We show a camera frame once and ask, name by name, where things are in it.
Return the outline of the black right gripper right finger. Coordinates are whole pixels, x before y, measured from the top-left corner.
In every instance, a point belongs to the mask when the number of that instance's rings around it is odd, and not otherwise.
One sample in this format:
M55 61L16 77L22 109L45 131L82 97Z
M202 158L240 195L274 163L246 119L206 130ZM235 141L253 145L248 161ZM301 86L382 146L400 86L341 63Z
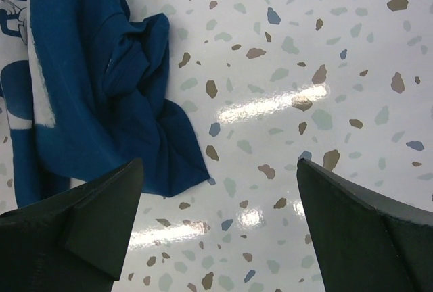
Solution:
M432 213L300 159L298 189L326 291L431 291Z

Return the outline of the dark blue printed t-shirt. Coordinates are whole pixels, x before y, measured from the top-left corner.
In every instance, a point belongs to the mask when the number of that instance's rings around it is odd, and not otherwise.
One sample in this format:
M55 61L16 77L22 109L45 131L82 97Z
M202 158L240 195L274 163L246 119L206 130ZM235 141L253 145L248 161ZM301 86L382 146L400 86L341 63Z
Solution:
M170 23L130 19L126 0L2 0L1 96L18 207L133 160L142 191L208 180L193 126L166 98Z

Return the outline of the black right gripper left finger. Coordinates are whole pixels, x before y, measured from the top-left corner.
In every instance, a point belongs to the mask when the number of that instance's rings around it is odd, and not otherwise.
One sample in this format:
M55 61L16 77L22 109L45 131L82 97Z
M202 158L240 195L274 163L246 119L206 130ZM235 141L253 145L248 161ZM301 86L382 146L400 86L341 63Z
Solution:
M143 184L140 159L1 215L2 291L111 291Z

